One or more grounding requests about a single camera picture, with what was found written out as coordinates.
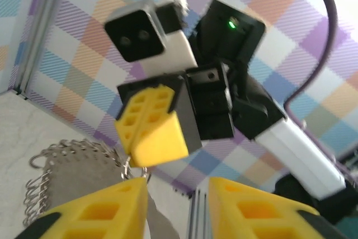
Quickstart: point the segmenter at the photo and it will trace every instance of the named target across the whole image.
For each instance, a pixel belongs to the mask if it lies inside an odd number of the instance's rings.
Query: camera lens
[[[149,39],[149,33],[144,31],[144,30],[140,30],[138,37],[140,40],[148,40]]]
[[[130,39],[127,38],[126,36],[121,37],[121,39],[119,40],[119,43],[121,46],[125,46],[125,47],[128,47],[131,44]]]

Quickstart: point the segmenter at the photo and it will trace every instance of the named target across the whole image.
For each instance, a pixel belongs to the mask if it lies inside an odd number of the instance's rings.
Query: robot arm
[[[172,76],[172,79],[186,81],[183,85],[191,99],[192,113],[187,108],[188,100],[176,105],[176,113],[180,114],[182,106],[188,110],[188,118],[195,118],[197,130],[191,127],[190,134],[196,140],[198,134],[201,140],[232,137],[235,126],[248,139],[274,154],[314,198],[323,199],[344,189],[345,179],[334,164],[248,74],[249,61],[265,31],[264,24],[213,0],[194,33],[186,39],[182,31],[186,8],[183,3],[165,0],[158,6],[151,0],[142,0],[118,9],[105,24],[123,58],[128,62],[139,61],[148,76],[141,82],[119,86],[124,104],[140,90],[163,85],[169,79],[166,74],[184,71],[180,78]],[[190,125],[184,126],[182,120],[179,124],[182,132]],[[124,144],[125,130],[128,128],[123,124],[118,129]],[[183,146],[180,154],[168,158],[158,151],[154,156],[161,157],[150,165],[173,161],[199,149],[200,143],[188,145],[185,138],[190,134],[184,134],[181,141],[188,146],[187,151]],[[158,143],[163,144],[164,140],[158,138]],[[158,148],[155,143],[146,145]],[[139,151],[142,153],[132,156],[134,161],[140,154],[146,158],[151,154],[148,148]]]

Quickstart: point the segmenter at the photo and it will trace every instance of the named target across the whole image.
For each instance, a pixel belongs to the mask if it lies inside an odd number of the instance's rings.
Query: metal chain link
[[[35,221],[40,214],[48,210],[48,194],[47,190],[49,187],[51,169],[46,169],[40,165],[37,165],[35,161],[42,157],[55,157],[56,154],[62,154],[66,156],[68,152],[75,154],[78,150],[81,151],[94,151],[102,152],[107,158],[111,158],[117,167],[122,167],[123,171],[121,173],[121,178],[123,180],[134,178],[131,168],[129,166],[130,157],[125,159],[125,156],[120,156],[119,151],[108,147],[105,143],[96,143],[91,142],[87,139],[82,141],[80,140],[61,140],[58,144],[52,144],[47,149],[43,149],[40,154],[33,156],[29,160],[29,165],[37,170],[42,170],[43,174],[33,180],[29,180],[26,185],[26,194],[23,204],[25,205],[25,219],[23,225],[25,227],[29,226],[33,221]],[[141,177],[147,179],[147,183],[150,179],[150,174],[146,167],[142,168]]]

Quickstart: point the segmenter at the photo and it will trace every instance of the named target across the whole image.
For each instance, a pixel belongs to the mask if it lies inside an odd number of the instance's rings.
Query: white table surface
[[[29,159],[61,139],[83,139],[53,115],[42,111],[13,92],[0,95],[0,235],[14,239],[22,230],[25,184],[40,175],[28,165]],[[162,212],[185,239],[189,200],[172,187],[152,176],[149,193]]]

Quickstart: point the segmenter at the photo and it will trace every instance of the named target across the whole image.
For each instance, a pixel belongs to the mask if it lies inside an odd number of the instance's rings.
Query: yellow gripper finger
[[[209,181],[209,211],[213,239],[343,238],[308,205],[219,177]]]
[[[36,239],[143,239],[147,195],[147,182],[140,177],[70,201],[33,223],[40,227],[41,220],[46,224],[47,217],[59,215]]]
[[[158,85],[133,95],[124,104],[115,128],[124,151],[132,157],[131,165],[136,167],[151,167],[188,156],[191,129],[191,137],[197,137],[194,149],[201,146],[190,98],[182,81],[174,89]]]

